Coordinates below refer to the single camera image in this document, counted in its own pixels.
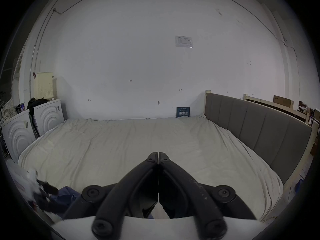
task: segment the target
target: cardboard box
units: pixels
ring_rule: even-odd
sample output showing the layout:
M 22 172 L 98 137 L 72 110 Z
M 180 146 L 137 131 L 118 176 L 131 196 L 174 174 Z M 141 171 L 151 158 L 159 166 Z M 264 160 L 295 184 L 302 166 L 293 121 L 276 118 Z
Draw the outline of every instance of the cardboard box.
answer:
M 320 120 L 320 111 L 315 109 L 313 114 L 314 114 L 314 118 L 319 121 Z
M 277 104 L 280 104 L 280 105 L 283 105 L 283 106 L 286 106 L 286 107 L 291 108 L 291 109 L 294 108 L 294 101 L 290 100 L 288 98 L 283 98 L 283 97 L 280 97 L 280 96 L 273 95 L 273 102 L 277 103 Z

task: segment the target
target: white cloth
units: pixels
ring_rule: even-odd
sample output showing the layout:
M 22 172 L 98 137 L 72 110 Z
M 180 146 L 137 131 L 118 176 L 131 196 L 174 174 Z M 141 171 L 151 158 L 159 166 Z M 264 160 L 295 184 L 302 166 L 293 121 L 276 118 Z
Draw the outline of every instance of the white cloth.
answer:
M 254 151 L 201 117 L 66 120 L 19 157 L 38 178 L 81 192 L 119 182 L 152 152 L 164 152 L 199 183 L 228 185 L 263 219 L 282 196 L 278 175 Z

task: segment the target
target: white plastic surface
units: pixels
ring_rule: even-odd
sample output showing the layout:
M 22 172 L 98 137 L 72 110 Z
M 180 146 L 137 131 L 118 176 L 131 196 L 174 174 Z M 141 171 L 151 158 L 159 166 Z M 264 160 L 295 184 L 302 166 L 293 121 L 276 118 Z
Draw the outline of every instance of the white plastic surface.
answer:
M 17 163 L 22 151 L 36 140 L 29 118 L 29 110 L 10 118 L 2 124 L 1 128 L 11 158 Z
M 95 216 L 62 220 L 52 226 L 61 236 L 68 240 L 95 240 L 91 226 Z M 250 240 L 266 228 L 266 224 L 253 219 L 224 217 L 227 225 L 223 240 Z M 121 240 L 180 240 L 199 239 L 193 217 L 174 219 L 147 219 L 124 217 Z
M 61 110 L 61 99 L 56 99 L 34 107 L 34 118 L 40 136 L 58 124 L 63 123 L 64 118 Z

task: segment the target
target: white wall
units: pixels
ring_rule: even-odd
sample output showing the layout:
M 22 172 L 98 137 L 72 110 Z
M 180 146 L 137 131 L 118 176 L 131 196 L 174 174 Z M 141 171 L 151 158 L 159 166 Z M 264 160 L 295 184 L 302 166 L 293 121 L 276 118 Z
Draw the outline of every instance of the white wall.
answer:
M 299 99 L 312 108 L 320 109 L 320 82 L 316 63 L 306 34 L 298 19 L 287 19 L 284 23 L 289 30 L 296 51 L 299 72 Z
M 320 108 L 320 82 L 316 63 L 305 30 L 292 8 L 284 0 L 257 0 L 264 3 L 276 17 L 291 64 L 290 95 L 296 103 L 301 100 L 311 108 Z
M 77 1 L 59 0 L 57 11 Z M 274 31 L 257 1 L 238 2 Z M 194 48 L 175 47 L 175 35 Z M 205 90 L 285 94 L 278 40 L 231 0 L 84 0 L 53 14 L 35 71 L 53 72 L 69 118 L 165 118 L 180 106 L 197 115 Z

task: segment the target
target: bed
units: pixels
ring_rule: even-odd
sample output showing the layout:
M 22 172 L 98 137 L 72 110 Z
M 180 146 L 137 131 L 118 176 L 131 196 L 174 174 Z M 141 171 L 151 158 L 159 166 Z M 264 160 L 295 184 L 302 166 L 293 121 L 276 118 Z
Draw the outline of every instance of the bed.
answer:
M 198 182 L 233 187 L 262 220 L 281 198 L 283 183 L 308 148 L 312 129 L 248 101 L 211 93 L 205 100 L 205 113 L 194 117 L 66 120 L 33 142 L 18 164 L 35 168 L 40 180 L 57 188 L 69 186 L 81 192 L 89 185 L 117 183 L 150 153 L 164 152 Z M 277 116 L 287 119 L 286 130 L 280 131 L 278 121 L 277 126 L 272 124 Z M 291 124 L 303 137 L 302 142 L 297 139 L 300 149 L 295 144 L 283 148 L 292 138 Z M 281 169 L 290 155 L 297 159 Z

